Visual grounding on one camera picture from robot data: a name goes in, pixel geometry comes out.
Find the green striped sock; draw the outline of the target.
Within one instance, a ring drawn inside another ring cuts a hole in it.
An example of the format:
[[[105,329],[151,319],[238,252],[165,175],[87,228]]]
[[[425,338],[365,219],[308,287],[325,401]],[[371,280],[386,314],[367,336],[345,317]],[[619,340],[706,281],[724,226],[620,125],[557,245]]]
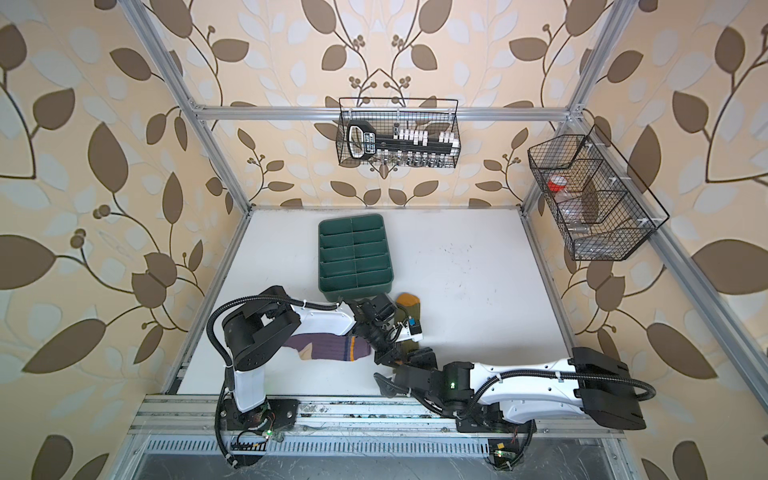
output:
[[[399,329],[397,345],[400,346],[405,353],[410,353],[419,348],[419,342],[423,338],[418,342],[408,340],[404,335],[405,322],[409,318],[414,318],[421,324],[421,302],[420,299],[413,294],[402,293],[397,297],[395,304],[397,308],[395,314],[395,324]]]

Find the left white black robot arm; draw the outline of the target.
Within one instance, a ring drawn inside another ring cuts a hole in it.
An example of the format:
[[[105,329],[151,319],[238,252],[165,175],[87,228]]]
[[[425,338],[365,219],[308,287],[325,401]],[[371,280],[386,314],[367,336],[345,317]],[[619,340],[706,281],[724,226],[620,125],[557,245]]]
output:
[[[294,426],[298,401],[270,400],[265,386],[267,363],[291,338],[339,336],[347,359],[353,341],[361,340],[377,360],[392,363],[400,342],[418,330],[418,322],[385,294],[323,304],[291,298],[273,286],[218,307],[207,320],[206,335],[224,361],[214,435],[225,461],[234,469],[256,464],[270,439]]]

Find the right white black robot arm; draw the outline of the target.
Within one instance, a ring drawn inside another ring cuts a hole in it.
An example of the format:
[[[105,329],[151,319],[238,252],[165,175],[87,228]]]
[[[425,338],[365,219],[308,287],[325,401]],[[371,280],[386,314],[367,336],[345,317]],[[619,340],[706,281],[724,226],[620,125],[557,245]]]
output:
[[[625,363],[588,347],[518,367],[451,362],[439,368],[429,348],[387,359],[392,376],[374,376],[383,396],[409,396],[454,420],[461,433],[511,435],[489,448],[488,462],[500,471],[522,463],[540,419],[586,416],[609,430],[643,430],[640,405],[656,395]]]

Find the purple striped sock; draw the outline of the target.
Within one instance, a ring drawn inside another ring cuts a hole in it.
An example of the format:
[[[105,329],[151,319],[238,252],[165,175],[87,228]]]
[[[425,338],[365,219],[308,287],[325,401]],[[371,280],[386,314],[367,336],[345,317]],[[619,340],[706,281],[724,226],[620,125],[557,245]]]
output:
[[[327,333],[294,335],[284,347],[295,350],[302,360],[353,362],[373,352],[370,344],[360,337]]]

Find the green plastic divided tray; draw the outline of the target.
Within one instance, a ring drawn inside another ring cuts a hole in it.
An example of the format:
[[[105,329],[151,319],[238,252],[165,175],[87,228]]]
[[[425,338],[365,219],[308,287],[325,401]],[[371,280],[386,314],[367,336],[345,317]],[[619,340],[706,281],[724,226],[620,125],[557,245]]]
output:
[[[382,215],[332,218],[319,223],[318,289],[326,300],[356,300],[388,294],[393,281]]]

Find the black socket set holder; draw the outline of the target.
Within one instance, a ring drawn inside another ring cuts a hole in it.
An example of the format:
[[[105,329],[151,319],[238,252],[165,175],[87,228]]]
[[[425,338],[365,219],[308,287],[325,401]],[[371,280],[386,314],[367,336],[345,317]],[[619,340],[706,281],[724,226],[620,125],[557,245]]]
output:
[[[461,141],[453,131],[436,134],[394,122],[380,129],[367,120],[352,120],[340,129],[337,146],[342,160],[426,165],[453,164]]]

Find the red capped clear container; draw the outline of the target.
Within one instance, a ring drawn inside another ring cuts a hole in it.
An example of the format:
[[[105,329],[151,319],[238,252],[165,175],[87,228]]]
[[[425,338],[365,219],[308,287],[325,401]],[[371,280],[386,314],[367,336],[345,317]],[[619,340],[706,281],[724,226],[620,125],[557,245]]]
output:
[[[562,175],[552,175],[547,180],[547,189],[557,201],[571,197],[568,190],[568,180]]]

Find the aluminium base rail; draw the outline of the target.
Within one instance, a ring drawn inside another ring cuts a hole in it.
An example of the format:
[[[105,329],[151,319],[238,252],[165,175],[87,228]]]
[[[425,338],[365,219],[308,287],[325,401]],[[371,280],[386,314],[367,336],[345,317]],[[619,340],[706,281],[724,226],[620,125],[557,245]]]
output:
[[[481,437],[493,435],[475,427],[471,432],[457,430],[456,421],[429,412],[411,398],[375,396],[295,396],[293,407],[279,407],[290,399],[277,396],[269,400],[274,410],[252,426],[275,427],[285,435],[363,437]],[[216,411],[214,395],[151,395],[135,415],[131,434],[209,435],[214,421],[237,433],[240,424],[230,414]]]

